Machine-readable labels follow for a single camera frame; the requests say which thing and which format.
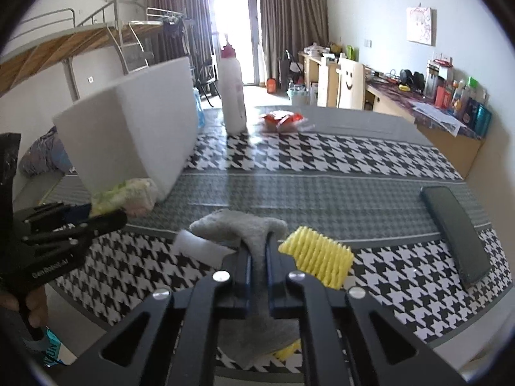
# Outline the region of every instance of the houndstooth pattern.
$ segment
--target houndstooth pattern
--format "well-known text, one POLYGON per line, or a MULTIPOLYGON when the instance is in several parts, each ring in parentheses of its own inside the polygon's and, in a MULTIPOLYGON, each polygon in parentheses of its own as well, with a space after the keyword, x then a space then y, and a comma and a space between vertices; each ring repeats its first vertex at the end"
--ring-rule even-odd
POLYGON ((359 250, 345 287, 365 286, 415 335, 431 342, 465 323, 512 284, 495 230, 479 236, 491 271, 466 291, 442 240, 359 250))
POLYGON ((199 135, 186 168, 196 170, 334 171, 458 180, 434 147, 404 142, 322 135, 199 135))
MULTIPOLYGON (((468 292, 459 285, 442 241, 358 250, 346 287, 365 286, 412 332, 430 342, 477 314, 512 283, 495 231, 485 230, 480 238, 492 271, 468 292)), ((156 288, 192 287, 213 272, 174 250, 172 243, 123 230, 107 234, 94 240, 85 265, 58 278, 57 285, 89 313, 114 325, 156 288)), ((220 349, 216 358, 219 366, 241 369, 220 349)), ((297 352, 285 362, 264 356, 250 370, 301 372, 302 355, 297 352)))

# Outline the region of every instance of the gray towel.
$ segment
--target gray towel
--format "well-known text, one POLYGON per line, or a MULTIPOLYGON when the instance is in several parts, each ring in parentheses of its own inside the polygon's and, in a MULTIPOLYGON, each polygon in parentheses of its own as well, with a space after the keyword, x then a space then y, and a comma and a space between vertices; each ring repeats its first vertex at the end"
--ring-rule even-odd
POLYGON ((265 242, 269 232, 284 239, 288 227, 273 217, 257 217, 233 210, 218 210, 192 223, 190 231, 209 241, 237 245, 243 240, 252 255, 252 308, 246 319, 222 320, 218 346, 240 367, 247 369, 266 354, 299 338, 297 321, 273 319, 268 310, 265 242))

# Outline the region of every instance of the yellow brush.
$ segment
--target yellow brush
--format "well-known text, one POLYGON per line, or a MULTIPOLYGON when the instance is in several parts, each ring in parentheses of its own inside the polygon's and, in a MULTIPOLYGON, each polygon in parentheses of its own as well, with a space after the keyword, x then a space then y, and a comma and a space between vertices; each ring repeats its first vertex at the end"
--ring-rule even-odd
MULTIPOLYGON (((318 278, 326 287, 339 290, 354 261, 349 247, 325 237, 316 230, 300 226, 279 245, 279 252, 291 255, 299 270, 318 278)), ((300 349, 300 340, 274 353, 276 359, 286 360, 300 349)))

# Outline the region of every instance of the door frame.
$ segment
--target door frame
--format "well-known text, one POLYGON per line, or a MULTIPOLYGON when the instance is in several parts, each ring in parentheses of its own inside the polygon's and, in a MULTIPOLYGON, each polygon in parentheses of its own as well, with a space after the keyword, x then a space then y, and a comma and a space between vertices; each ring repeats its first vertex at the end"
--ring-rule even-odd
MULTIPOLYGON (((216 29, 214 0, 209 1, 209 16, 211 20, 211 35, 215 56, 220 62, 220 39, 218 38, 219 32, 216 29)), ((258 0, 247 0, 249 5, 249 19, 250 19, 250 36, 252 45, 252 60, 254 63, 254 82, 244 85, 259 85, 259 44, 261 43, 261 36, 259 35, 259 20, 257 6, 258 0)))

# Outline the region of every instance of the black chair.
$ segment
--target black chair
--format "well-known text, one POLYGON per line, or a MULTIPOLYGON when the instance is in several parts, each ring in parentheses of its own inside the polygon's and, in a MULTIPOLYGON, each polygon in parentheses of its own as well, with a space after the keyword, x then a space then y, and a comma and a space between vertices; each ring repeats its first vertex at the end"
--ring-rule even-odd
POLYGON ((211 95, 213 95, 213 88, 215 89, 216 96, 220 97, 220 92, 218 91, 218 88, 216 87, 216 82, 218 81, 218 75, 216 73, 216 66, 213 61, 213 56, 211 56, 210 59, 206 60, 199 68, 199 71, 196 74, 195 77, 196 84, 195 86, 200 91, 201 95, 204 94, 206 100, 208 100, 208 103, 211 107, 213 105, 211 104, 211 101, 209 100, 208 94, 205 90, 205 87, 209 87, 211 95))

